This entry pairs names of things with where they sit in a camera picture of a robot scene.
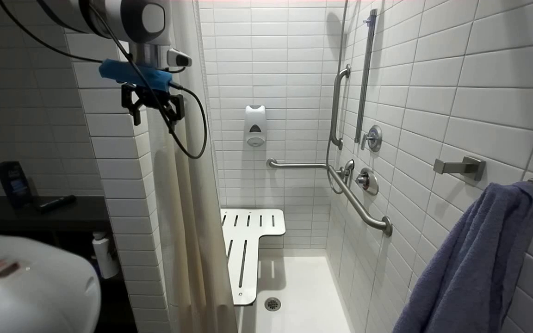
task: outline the beige shower curtain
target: beige shower curtain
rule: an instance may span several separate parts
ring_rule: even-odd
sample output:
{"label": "beige shower curtain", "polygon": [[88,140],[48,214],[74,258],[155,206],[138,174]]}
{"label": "beige shower curtain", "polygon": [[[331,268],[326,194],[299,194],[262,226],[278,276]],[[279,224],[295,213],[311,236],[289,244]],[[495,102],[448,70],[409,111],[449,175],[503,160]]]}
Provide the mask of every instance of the beige shower curtain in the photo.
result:
{"label": "beige shower curtain", "polygon": [[[193,59],[193,65],[174,80],[206,104],[210,124],[196,0],[172,1],[171,18],[174,47]],[[186,118],[176,126],[176,134],[197,154],[203,144],[200,109],[193,97],[183,95]],[[172,332],[235,333],[210,137],[205,154],[189,160],[167,133],[159,114],[148,112],[148,119]]]}

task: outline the towel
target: towel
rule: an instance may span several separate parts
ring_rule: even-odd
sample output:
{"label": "towel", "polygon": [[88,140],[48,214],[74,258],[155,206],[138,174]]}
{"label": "towel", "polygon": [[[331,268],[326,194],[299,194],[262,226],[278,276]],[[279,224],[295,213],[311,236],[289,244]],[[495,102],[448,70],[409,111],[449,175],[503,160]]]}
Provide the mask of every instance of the towel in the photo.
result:
{"label": "towel", "polygon": [[499,333],[533,235],[533,184],[489,184],[421,274],[393,333]]}

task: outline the white soap dispenser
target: white soap dispenser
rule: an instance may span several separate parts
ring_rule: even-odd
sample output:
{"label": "white soap dispenser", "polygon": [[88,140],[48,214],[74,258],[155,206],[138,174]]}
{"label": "white soap dispenser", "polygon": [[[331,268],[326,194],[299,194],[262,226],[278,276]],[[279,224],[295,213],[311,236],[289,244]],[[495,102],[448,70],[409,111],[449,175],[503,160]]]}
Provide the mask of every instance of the white soap dispenser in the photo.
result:
{"label": "white soap dispenser", "polygon": [[267,115],[264,105],[248,105],[244,121],[244,141],[252,147],[267,140]]}

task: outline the stainless steel grab bar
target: stainless steel grab bar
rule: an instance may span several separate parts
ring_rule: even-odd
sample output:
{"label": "stainless steel grab bar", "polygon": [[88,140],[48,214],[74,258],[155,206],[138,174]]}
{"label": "stainless steel grab bar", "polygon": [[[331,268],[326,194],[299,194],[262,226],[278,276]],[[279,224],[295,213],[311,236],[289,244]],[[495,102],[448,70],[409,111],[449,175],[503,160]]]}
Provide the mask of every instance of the stainless steel grab bar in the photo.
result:
{"label": "stainless steel grab bar", "polygon": [[341,188],[357,214],[361,219],[366,222],[368,226],[374,229],[382,230],[386,236],[392,236],[392,223],[387,216],[382,217],[381,221],[374,219],[365,207],[359,202],[355,194],[345,185],[340,176],[336,173],[336,170],[332,165],[326,165],[324,163],[285,163],[280,164],[274,158],[269,158],[266,161],[266,165],[273,169],[324,169],[328,172],[336,183]]}
{"label": "stainless steel grab bar", "polygon": [[344,76],[351,75],[351,65],[343,68],[335,77],[334,91],[332,92],[332,114],[330,116],[330,141],[342,149],[342,139],[336,137],[336,122],[339,116],[339,99],[341,98],[341,80]]}

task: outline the horizontal grab bar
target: horizontal grab bar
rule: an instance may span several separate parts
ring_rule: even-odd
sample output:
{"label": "horizontal grab bar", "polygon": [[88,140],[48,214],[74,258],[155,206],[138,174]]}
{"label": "horizontal grab bar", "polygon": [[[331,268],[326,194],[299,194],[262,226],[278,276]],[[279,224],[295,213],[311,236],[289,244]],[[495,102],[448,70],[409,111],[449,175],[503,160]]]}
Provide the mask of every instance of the horizontal grab bar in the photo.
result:
{"label": "horizontal grab bar", "polygon": [[336,170],[332,165],[324,163],[285,163],[280,164],[274,158],[269,158],[266,164],[273,169],[324,169],[328,172],[336,183],[341,187],[342,192],[345,194],[353,208],[357,211],[357,214],[361,219],[366,222],[368,226],[372,228],[382,230],[386,236],[392,236],[392,223],[387,216],[382,217],[381,221],[374,219],[365,207],[359,202],[355,194],[345,185],[341,177],[336,173]]}

